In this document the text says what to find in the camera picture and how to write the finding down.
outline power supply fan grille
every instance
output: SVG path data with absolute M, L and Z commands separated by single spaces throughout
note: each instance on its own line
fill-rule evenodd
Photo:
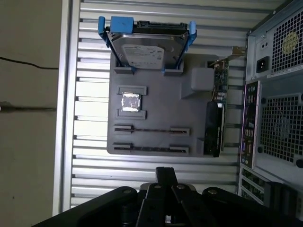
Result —
M 276 28 L 273 43 L 272 71 L 288 69 L 302 61 L 303 12 Z

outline screw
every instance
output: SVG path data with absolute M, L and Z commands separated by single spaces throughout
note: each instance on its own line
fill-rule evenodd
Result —
M 303 159 L 298 159 L 295 164 L 297 165 L 297 167 L 299 167 L 300 169 L 303 168 Z
M 214 189 L 211 189 L 208 191 L 208 193 L 212 194 L 212 195 L 216 195 L 218 192 Z
M 177 185 L 177 188 L 178 188 L 178 189 L 185 189 L 185 186 L 182 185 L 182 184 L 178 184 L 178 185 Z
M 132 192 L 131 190 L 124 190 L 124 191 L 123 191 L 124 194 L 129 194 L 129 193 L 131 193 L 131 192 Z
M 262 147 L 258 147 L 258 153 L 262 153 L 263 152 L 263 148 Z

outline power socket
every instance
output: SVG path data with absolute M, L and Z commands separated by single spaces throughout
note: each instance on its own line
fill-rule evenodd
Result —
M 269 68 L 269 57 L 266 56 L 264 58 L 261 58 L 260 60 L 257 61 L 257 67 L 256 67 L 256 72 L 261 73 Z

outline black cable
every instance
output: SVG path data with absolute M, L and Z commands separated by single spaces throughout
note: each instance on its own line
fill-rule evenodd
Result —
M 13 59 L 9 59 L 9 58 L 3 58 L 3 57 L 0 57 L 0 60 L 10 61 L 10 62 L 13 62 L 13 63 L 24 64 L 24 65 L 31 65 L 31 66 L 34 66 L 38 69 L 42 69 L 42 70 L 58 70 L 59 69 L 59 68 L 53 68 L 53 67 L 42 67 L 42 66 L 35 65 L 33 63 L 29 63 L 29 62 L 25 62 L 25 61 L 17 61 L 17 60 L 13 60 Z
M 31 106 L 1 106 L 1 113 L 12 112 L 56 112 L 57 108 L 52 107 L 31 107 Z

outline gray block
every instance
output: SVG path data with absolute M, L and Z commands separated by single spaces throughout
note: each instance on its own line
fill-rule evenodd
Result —
M 181 85 L 181 98 L 188 98 L 196 93 L 212 91 L 214 88 L 214 69 L 193 68 L 190 76 Z
M 133 75 L 136 72 L 133 71 L 132 67 L 120 67 L 117 64 L 116 61 L 116 65 L 113 67 L 113 70 L 117 73 L 117 74 L 125 74 L 125 75 Z M 164 71 L 164 76 L 181 76 L 184 70 L 184 62 L 182 61 L 179 65 L 178 69 L 175 70 L 170 70 L 170 69 L 165 69 Z
M 140 110 L 139 112 L 127 112 L 122 111 L 121 109 L 117 109 L 116 111 L 116 118 L 117 119 L 130 119 L 130 120 L 145 120 L 146 118 L 146 111 Z
M 120 85 L 117 87 L 117 94 L 122 95 L 123 93 L 134 93 L 145 96 L 147 94 L 146 86 L 128 86 L 128 85 Z

